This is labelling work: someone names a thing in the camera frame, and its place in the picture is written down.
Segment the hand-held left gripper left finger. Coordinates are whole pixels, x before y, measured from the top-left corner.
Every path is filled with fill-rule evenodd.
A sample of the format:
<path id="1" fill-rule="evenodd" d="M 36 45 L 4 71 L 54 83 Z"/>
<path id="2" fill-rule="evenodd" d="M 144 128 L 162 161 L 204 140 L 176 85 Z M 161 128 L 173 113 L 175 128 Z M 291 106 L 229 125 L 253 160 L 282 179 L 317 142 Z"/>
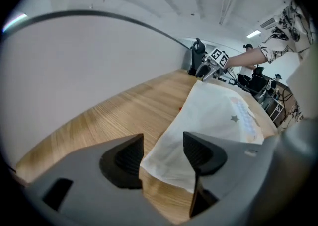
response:
<path id="1" fill-rule="evenodd" d="M 167 226 L 139 179 L 144 136 L 76 150 L 27 187 L 27 198 L 54 226 Z"/>

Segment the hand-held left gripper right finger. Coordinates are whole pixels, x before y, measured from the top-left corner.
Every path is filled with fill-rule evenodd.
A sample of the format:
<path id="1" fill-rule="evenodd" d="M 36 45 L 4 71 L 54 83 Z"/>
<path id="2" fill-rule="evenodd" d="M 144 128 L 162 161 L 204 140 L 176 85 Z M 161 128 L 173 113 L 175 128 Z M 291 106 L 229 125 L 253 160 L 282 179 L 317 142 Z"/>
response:
<path id="1" fill-rule="evenodd" d="M 195 173 L 189 216 L 194 218 L 226 201 L 256 162 L 259 144 L 199 133 L 183 133 L 183 152 Z"/>

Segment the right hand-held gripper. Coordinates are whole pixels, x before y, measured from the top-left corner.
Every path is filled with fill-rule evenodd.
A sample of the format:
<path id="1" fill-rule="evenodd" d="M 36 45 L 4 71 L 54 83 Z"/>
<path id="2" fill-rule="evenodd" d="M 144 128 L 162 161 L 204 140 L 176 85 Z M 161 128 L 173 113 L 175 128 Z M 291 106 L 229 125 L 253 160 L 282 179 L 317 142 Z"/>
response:
<path id="1" fill-rule="evenodd" d="M 202 81 L 209 81 L 210 79 L 219 77 L 223 74 L 225 65 L 228 62 L 229 57 L 224 52 L 215 48 L 206 57 L 206 64 L 201 64 L 195 76 L 202 78 Z"/>

